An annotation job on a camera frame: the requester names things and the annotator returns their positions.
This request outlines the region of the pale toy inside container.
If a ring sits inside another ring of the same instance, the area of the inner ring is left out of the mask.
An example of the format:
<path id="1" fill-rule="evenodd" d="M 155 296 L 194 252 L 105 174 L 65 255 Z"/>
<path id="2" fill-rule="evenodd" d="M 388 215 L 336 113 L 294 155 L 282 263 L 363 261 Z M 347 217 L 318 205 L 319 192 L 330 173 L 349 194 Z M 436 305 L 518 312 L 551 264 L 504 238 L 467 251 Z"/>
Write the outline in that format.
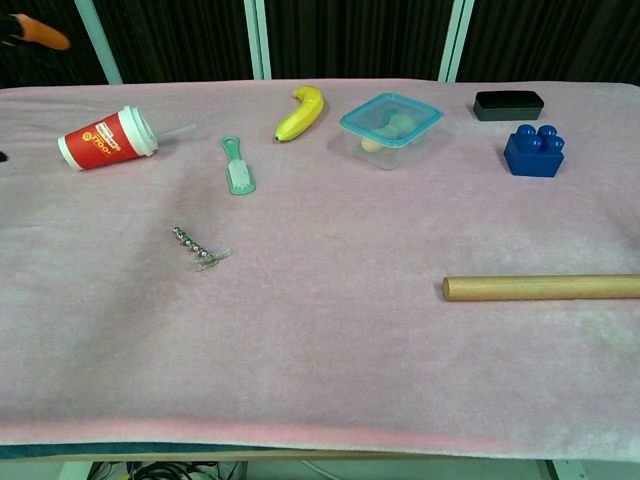
<path id="1" fill-rule="evenodd" d="M 390 141 L 399 140 L 411 133 L 417 126 L 416 120 L 407 114 L 390 111 L 385 124 L 373 130 L 372 134 L 361 138 L 364 151 L 374 153 L 386 148 Z"/>

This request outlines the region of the clear container blue lid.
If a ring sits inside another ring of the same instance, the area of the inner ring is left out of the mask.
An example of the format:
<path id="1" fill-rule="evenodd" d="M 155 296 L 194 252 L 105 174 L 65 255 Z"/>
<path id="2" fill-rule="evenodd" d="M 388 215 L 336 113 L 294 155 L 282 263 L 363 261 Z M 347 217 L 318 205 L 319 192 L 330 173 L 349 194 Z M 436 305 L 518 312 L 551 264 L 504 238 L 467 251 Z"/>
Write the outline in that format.
<path id="1" fill-rule="evenodd" d="M 417 122 L 416 128 L 403 138 L 390 141 L 386 148 L 378 152 L 364 151 L 360 145 L 361 138 L 382 127 L 390 111 L 412 116 Z M 392 170 L 421 148 L 427 132 L 443 116 L 443 112 L 432 105 L 397 93 L 383 93 L 346 113 L 339 124 L 349 153 L 381 169 Z"/>

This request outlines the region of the yellow banana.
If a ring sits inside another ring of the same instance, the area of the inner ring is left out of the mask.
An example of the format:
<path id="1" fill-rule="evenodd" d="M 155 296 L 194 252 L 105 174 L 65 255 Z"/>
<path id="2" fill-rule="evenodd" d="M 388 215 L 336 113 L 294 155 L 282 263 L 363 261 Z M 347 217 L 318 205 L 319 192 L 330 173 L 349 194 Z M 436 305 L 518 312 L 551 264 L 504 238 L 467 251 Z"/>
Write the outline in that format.
<path id="1" fill-rule="evenodd" d="M 304 134 L 324 109 L 324 97 L 314 86 L 305 85 L 297 88 L 293 97 L 299 105 L 277 125 L 274 139 L 279 143 L 295 140 Z"/>

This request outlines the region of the wooden rolling pin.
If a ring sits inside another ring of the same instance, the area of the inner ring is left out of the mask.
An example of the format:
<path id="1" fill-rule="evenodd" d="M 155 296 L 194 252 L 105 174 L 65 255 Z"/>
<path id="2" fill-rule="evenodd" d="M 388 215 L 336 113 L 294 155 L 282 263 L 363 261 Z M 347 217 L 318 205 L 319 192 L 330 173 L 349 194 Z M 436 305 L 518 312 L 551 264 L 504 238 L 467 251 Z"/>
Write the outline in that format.
<path id="1" fill-rule="evenodd" d="M 640 275 L 450 276 L 447 301 L 520 301 L 640 298 Z"/>

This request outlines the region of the white partition post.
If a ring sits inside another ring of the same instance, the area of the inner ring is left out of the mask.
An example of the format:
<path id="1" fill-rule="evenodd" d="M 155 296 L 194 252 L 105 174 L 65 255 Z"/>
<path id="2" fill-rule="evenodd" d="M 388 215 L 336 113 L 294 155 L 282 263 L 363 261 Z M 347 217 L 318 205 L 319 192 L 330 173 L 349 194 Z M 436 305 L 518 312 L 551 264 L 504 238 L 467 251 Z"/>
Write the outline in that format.
<path id="1" fill-rule="evenodd" d="M 122 85 L 123 79 L 93 0 L 74 0 L 93 50 L 109 85 Z"/>
<path id="2" fill-rule="evenodd" d="M 265 0 L 243 0 L 253 77 L 271 80 L 271 59 Z"/>
<path id="3" fill-rule="evenodd" d="M 457 79 L 475 0 L 453 0 L 437 80 L 454 83 Z"/>

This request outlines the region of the pink table cloth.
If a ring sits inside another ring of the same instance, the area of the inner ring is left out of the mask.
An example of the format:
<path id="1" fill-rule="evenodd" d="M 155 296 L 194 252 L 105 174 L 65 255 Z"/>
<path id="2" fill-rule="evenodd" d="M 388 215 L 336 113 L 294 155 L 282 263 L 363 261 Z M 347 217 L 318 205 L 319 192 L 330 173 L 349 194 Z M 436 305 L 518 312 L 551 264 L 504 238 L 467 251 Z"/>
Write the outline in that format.
<path id="1" fill-rule="evenodd" d="M 640 300 L 443 300 L 446 276 L 640 273 L 640 87 L 537 83 L 565 140 L 511 175 L 473 84 L 321 80 L 0 90 L 0 447 L 171 442 L 640 462 Z M 383 93 L 444 114 L 384 170 L 339 122 Z M 149 157 L 57 140 L 137 107 Z M 160 141 L 162 132 L 195 124 Z M 220 141 L 256 189 L 230 193 Z M 182 228 L 213 253 L 197 271 Z"/>

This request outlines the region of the black rectangular box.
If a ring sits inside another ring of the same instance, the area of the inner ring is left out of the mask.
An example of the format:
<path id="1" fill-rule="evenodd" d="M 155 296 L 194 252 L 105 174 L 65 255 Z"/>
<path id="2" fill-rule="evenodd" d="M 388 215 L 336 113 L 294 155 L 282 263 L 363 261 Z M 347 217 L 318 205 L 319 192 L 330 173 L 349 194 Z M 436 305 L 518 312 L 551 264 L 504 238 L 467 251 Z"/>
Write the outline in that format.
<path id="1" fill-rule="evenodd" d="M 543 99 L 534 91 L 480 91 L 473 112 L 480 121 L 537 120 L 543 107 Z"/>

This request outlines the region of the red paper cup white lid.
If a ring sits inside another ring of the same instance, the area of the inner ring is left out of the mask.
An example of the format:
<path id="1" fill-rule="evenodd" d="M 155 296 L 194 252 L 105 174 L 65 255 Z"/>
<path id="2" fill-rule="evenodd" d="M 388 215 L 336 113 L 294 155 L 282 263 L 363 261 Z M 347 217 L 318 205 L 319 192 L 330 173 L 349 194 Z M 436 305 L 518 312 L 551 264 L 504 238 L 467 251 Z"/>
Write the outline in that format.
<path id="1" fill-rule="evenodd" d="M 86 125 L 57 140 L 67 164 L 76 170 L 102 168 L 120 162 L 152 156 L 158 140 L 135 106 Z"/>

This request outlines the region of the white table leg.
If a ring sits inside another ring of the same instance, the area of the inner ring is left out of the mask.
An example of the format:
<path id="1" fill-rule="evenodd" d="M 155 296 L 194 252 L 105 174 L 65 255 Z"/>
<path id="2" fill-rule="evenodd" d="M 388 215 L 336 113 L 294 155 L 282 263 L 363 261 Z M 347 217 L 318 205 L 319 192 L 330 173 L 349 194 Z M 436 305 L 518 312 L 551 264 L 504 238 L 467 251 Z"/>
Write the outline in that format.
<path id="1" fill-rule="evenodd" d="M 580 480 L 580 469 L 567 460 L 539 460 L 537 462 L 541 480 Z"/>
<path id="2" fill-rule="evenodd" d="M 87 480 L 92 467 L 92 462 L 64 462 L 57 480 Z"/>

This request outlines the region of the green handled brush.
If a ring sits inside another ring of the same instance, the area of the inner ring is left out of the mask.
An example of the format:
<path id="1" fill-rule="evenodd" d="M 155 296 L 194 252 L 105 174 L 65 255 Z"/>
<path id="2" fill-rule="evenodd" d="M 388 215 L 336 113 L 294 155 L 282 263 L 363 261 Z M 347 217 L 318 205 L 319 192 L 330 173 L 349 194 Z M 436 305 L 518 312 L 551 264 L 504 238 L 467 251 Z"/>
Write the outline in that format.
<path id="1" fill-rule="evenodd" d="M 256 189 L 253 175 L 240 152 L 240 139 L 237 136 L 225 136 L 220 144 L 227 156 L 226 177 L 232 195 L 243 196 Z"/>

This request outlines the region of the blue building block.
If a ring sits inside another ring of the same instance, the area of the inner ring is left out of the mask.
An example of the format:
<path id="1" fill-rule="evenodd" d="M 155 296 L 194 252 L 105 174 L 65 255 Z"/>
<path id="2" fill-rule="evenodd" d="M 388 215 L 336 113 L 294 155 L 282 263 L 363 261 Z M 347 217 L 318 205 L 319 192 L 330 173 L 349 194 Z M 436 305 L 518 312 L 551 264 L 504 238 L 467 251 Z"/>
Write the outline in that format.
<path id="1" fill-rule="evenodd" d="M 552 125 L 520 125 L 509 136 L 504 157 L 512 175 L 552 178 L 564 161 L 565 142 Z"/>

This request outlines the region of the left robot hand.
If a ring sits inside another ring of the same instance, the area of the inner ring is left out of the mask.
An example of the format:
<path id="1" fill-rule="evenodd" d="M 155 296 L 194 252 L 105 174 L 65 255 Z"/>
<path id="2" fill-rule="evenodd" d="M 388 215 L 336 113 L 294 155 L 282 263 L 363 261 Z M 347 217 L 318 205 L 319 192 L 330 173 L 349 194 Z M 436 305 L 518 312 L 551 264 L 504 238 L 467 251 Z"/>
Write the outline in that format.
<path id="1" fill-rule="evenodd" d="M 15 46 L 36 44 L 44 48 L 65 51 L 71 47 L 66 35 L 25 14 L 0 14 L 0 43 Z"/>

